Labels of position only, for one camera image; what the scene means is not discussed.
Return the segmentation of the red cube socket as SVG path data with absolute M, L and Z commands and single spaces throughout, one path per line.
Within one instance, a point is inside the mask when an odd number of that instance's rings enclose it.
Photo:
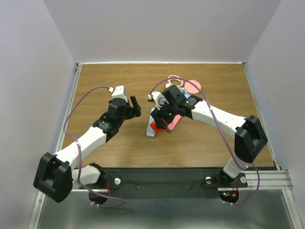
M 163 129 L 163 128 L 158 128 L 157 127 L 157 123 L 155 121 L 153 121 L 151 124 L 150 124 L 150 127 L 152 128 L 152 130 L 156 133 L 156 134 L 159 134 L 163 131 L 165 131 L 166 129 Z

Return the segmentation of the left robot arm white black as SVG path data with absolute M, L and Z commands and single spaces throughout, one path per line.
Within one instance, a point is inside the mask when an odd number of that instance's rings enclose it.
M 82 171 L 82 160 L 93 150 L 107 143 L 118 132 L 123 122 L 141 116 L 141 107 L 135 96 L 129 100 L 113 98 L 108 110 L 96 120 L 88 131 L 66 148 L 45 153 L 39 161 L 33 186 L 46 196 L 60 203 L 83 184 L 101 188 L 106 176 L 98 165 L 87 166 Z

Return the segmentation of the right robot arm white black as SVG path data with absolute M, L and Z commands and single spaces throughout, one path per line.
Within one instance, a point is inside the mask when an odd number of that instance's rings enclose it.
M 234 148 L 228 149 L 231 158 L 219 175 L 224 186 L 233 184 L 236 177 L 254 162 L 268 143 L 262 124 L 256 116 L 246 118 L 233 115 L 211 106 L 207 100 L 198 96 L 185 96 L 175 85 L 162 92 L 149 93 L 148 101 L 155 103 L 151 112 L 154 119 L 151 127 L 155 132 L 165 130 L 179 115 L 214 126 L 223 140 L 226 140 L 226 135 L 233 138 Z

